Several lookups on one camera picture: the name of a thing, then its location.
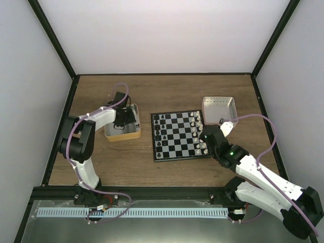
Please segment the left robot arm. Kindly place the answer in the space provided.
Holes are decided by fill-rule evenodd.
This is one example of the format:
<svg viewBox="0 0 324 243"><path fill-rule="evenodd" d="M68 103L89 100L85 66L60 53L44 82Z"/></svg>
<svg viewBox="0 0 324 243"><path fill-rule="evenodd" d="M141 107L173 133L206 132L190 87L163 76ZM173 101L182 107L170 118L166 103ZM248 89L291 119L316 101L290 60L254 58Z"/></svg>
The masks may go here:
<svg viewBox="0 0 324 243"><path fill-rule="evenodd" d="M68 116L63 124L58 152L72 165L79 186L87 189L86 199L94 205L103 200L103 191L98 188L101 181L91 159L95 135L101 128L110 142L140 136L137 106L128 94L116 92L106 105L84 116Z"/></svg>

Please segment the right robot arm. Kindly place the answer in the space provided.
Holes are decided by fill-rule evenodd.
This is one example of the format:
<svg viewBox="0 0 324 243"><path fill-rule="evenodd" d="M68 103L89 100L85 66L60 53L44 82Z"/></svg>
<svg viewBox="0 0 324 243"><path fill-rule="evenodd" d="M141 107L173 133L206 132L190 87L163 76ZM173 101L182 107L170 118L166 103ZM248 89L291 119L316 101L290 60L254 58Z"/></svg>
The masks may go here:
<svg viewBox="0 0 324 243"><path fill-rule="evenodd" d="M232 129L231 122L199 127L199 138L206 143L212 158L238 174L228 183L226 200L231 204L243 201L259 207L279 219L299 239L316 235L315 227L323 218L318 192L289 182L242 147L230 144L226 137Z"/></svg>

